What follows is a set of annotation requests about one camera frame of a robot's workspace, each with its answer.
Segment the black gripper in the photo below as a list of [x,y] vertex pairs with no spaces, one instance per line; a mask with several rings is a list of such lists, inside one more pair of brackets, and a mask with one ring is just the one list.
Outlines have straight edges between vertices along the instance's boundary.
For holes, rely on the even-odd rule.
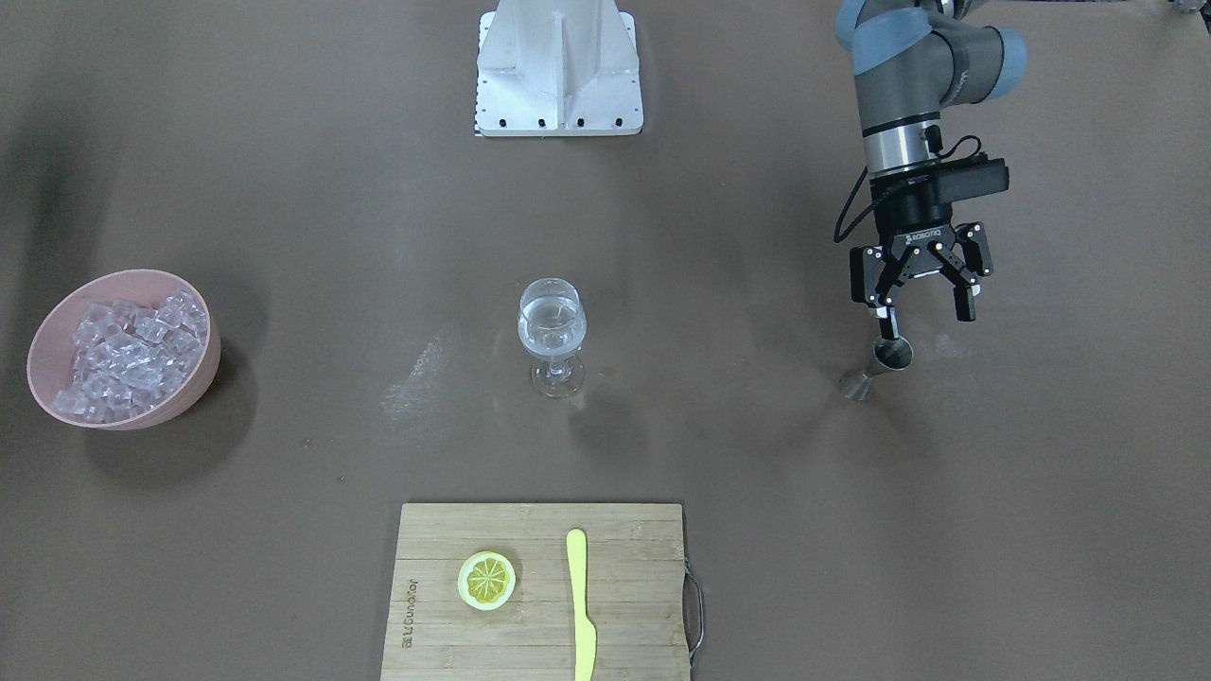
[[868,307],[883,340],[901,334],[895,284],[942,275],[952,286],[955,317],[976,319],[974,298],[981,279],[993,271],[988,233],[982,221],[952,227],[955,181],[949,172],[901,172],[869,181],[869,214],[878,242],[849,250],[851,298]]

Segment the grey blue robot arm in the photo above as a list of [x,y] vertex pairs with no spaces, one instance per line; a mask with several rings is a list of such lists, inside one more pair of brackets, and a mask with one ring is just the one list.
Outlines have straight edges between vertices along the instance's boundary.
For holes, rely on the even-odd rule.
[[880,343],[901,339],[897,297],[918,277],[943,276],[955,316],[993,271],[987,228],[955,222],[955,205],[1008,190],[1008,165],[982,148],[945,145],[941,114],[1008,95],[1025,78],[1025,39],[1008,27],[968,25],[972,1],[845,1],[836,39],[851,55],[869,187],[865,216],[878,240],[851,248],[851,297],[868,307]]

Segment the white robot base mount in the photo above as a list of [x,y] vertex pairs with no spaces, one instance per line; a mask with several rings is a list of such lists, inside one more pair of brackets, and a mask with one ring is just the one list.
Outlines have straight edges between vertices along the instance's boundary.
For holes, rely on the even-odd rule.
[[614,1],[501,1],[480,17],[474,132],[639,135],[635,18]]

